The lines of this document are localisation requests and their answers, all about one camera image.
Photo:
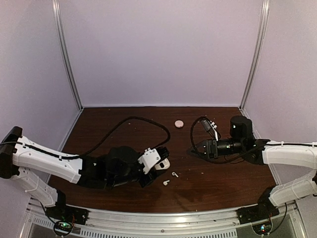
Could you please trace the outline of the white earbud case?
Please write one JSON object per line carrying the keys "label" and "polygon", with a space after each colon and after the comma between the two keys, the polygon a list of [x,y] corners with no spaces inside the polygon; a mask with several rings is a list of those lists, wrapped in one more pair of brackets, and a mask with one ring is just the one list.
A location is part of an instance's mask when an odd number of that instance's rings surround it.
{"label": "white earbud case", "polygon": [[160,170],[167,170],[170,167],[170,161],[168,158],[165,158],[164,160],[158,162],[155,166],[154,169],[156,171],[160,171]]}

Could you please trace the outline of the pink earbud case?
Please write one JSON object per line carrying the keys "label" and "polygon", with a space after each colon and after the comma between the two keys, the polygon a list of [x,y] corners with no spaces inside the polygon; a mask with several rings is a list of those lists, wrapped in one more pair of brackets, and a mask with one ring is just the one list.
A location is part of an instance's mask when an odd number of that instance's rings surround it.
{"label": "pink earbud case", "polygon": [[175,125],[176,128],[183,128],[184,122],[182,120],[176,120],[174,122],[174,125]]}

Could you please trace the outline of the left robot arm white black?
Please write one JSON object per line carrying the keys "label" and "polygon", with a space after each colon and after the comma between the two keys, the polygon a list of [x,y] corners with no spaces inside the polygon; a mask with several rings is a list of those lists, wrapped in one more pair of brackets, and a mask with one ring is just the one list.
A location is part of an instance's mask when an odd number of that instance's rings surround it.
{"label": "left robot arm white black", "polygon": [[138,153],[127,146],[112,148],[99,157],[66,154],[34,143],[15,126],[0,143],[0,176],[15,181],[44,207],[51,207],[60,220],[67,220],[71,209],[65,205],[64,193],[47,185],[33,169],[93,189],[135,181],[145,187],[169,168],[167,156],[163,147]]}

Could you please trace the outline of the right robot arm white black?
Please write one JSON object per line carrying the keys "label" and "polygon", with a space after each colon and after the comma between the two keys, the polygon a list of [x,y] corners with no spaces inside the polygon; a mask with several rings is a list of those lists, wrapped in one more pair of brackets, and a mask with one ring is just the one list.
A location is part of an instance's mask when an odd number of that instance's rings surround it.
{"label": "right robot arm white black", "polygon": [[212,164],[242,159],[254,165],[283,164],[310,168],[311,172],[291,182],[267,188],[254,207],[254,215],[264,219],[273,209],[289,201],[317,194],[317,144],[286,143],[256,139],[253,124],[245,116],[230,119],[230,137],[222,138],[215,122],[205,116],[190,127],[188,153]]}

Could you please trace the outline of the left base circuit board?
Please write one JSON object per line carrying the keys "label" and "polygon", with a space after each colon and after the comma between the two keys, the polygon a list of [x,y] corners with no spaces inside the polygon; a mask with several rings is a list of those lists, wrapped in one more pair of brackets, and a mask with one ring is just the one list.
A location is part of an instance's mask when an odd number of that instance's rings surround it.
{"label": "left base circuit board", "polygon": [[73,230],[73,225],[65,221],[57,221],[53,226],[53,231],[58,236],[67,236]]}

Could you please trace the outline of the base circuit board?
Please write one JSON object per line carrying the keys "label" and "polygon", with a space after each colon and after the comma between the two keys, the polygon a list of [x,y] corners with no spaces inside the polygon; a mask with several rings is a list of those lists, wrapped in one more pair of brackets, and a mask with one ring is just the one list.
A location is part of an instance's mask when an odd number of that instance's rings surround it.
{"label": "base circuit board", "polygon": [[271,232],[272,230],[272,223],[271,222],[265,222],[265,223],[258,223],[252,225],[253,231],[257,235],[266,235]]}
{"label": "base circuit board", "polygon": [[58,236],[67,236],[73,230],[73,225],[65,221],[57,221],[53,226],[53,231]]}

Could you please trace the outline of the right base circuit board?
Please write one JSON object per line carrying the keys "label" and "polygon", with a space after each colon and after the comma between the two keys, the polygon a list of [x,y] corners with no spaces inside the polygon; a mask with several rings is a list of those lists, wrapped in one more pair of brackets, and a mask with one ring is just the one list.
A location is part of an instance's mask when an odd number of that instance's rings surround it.
{"label": "right base circuit board", "polygon": [[272,230],[272,223],[271,222],[265,222],[265,223],[258,223],[252,225],[253,231],[257,235],[266,235],[271,232]]}

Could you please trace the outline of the aluminium front rail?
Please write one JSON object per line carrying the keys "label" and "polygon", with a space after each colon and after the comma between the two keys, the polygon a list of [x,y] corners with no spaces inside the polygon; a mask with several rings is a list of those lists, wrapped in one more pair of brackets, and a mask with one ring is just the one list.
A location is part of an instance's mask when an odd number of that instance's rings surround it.
{"label": "aluminium front rail", "polygon": [[268,220],[240,223],[237,208],[186,213],[127,213],[90,209],[86,224],[70,233],[53,227],[39,202],[32,198],[26,210],[21,238],[306,238],[307,232],[296,203],[279,208]]}

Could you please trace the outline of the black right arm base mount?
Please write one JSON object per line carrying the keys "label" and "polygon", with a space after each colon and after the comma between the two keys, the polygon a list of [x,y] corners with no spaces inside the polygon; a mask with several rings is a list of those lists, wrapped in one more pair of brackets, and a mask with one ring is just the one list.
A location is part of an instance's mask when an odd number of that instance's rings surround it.
{"label": "black right arm base mount", "polygon": [[264,205],[255,205],[251,207],[242,207],[237,211],[239,223],[255,223],[262,220],[268,220],[271,217],[279,215],[279,210],[275,207],[267,208]]}

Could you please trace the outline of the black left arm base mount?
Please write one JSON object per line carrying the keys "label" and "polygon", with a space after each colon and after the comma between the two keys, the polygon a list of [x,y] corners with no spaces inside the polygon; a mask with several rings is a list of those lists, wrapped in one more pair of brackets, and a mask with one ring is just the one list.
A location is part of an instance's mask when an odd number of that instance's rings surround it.
{"label": "black left arm base mount", "polygon": [[67,221],[69,223],[78,225],[85,225],[89,212],[83,208],[65,205],[63,207],[46,207],[46,214],[50,218],[54,218],[56,220]]}

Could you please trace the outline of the aluminium right corner post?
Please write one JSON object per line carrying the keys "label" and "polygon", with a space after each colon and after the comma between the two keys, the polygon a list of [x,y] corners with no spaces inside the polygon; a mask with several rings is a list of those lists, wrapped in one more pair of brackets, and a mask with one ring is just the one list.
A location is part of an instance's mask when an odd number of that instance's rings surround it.
{"label": "aluminium right corner post", "polygon": [[266,35],[266,30],[267,30],[267,25],[268,25],[269,7],[270,7],[270,1],[263,0],[261,12],[260,12],[260,22],[259,22],[259,27],[258,27],[258,33],[257,33],[254,54],[253,54],[253,58],[252,58],[252,62],[251,62],[250,71],[248,74],[247,83],[246,83],[245,90],[243,93],[243,97],[242,97],[242,100],[241,100],[241,103],[239,106],[239,110],[243,114],[244,114],[244,111],[246,108],[247,100],[248,100],[248,97],[250,95],[255,76],[256,76],[257,67],[258,67],[259,62],[260,62],[261,51],[263,48],[264,39],[265,39],[265,35]]}

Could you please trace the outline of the aluminium corner post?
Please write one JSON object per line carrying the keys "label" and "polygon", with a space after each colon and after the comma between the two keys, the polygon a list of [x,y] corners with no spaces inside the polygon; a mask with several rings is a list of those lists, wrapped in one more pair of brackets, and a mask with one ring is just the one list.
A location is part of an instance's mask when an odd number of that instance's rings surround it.
{"label": "aluminium corner post", "polygon": [[83,105],[82,105],[79,92],[75,83],[73,70],[72,70],[71,62],[69,58],[69,53],[67,50],[67,44],[65,40],[65,34],[64,34],[61,11],[60,11],[60,1],[52,0],[52,6],[53,6],[54,20],[55,20],[55,25],[56,25],[56,30],[58,34],[58,40],[59,40],[63,64],[66,71],[67,80],[68,80],[70,90],[76,104],[76,108],[77,110],[81,111],[83,110]]}
{"label": "aluminium corner post", "polygon": [[243,114],[244,114],[244,111],[246,108],[247,100],[248,100],[248,97],[250,95],[255,76],[256,76],[257,67],[258,67],[259,62],[260,62],[261,51],[263,48],[264,39],[265,39],[265,35],[266,35],[266,30],[267,30],[267,25],[268,25],[269,7],[270,7],[270,1],[263,0],[261,12],[260,12],[260,22],[259,22],[259,27],[258,27],[258,33],[257,33],[254,54],[253,54],[253,58],[252,58],[252,62],[251,62],[250,71],[248,74],[247,83],[246,83],[245,90],[243,93],[243,97],[242,97],[242,100],[241,100],[241,103],[239,106],[239,110]]}

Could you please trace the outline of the aluminium left corner post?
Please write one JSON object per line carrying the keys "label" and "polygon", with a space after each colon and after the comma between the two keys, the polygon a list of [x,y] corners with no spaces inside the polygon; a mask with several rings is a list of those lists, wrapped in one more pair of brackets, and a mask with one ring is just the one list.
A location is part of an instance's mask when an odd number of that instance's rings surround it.
{"label": "aluminium left corner post", "polygon": [[52,6],[53,6],[54,20],[55,20],[55,25],[56,25],[56,30],[58,34],[58,40],[59,40],[63,64],[66,71],[67,80],[68,80],[70,90],[76,104],[76,108],[77,110],[81,111],[83,110],[83,105],[82,105],[79,92],[75,83],[73,70],[72,70],[71,62],[69,58],[69,53],[67,50],[67,44],[65,40],[65,34],[64,34],[61,11],[60,11],[60,1],[52,0]]}

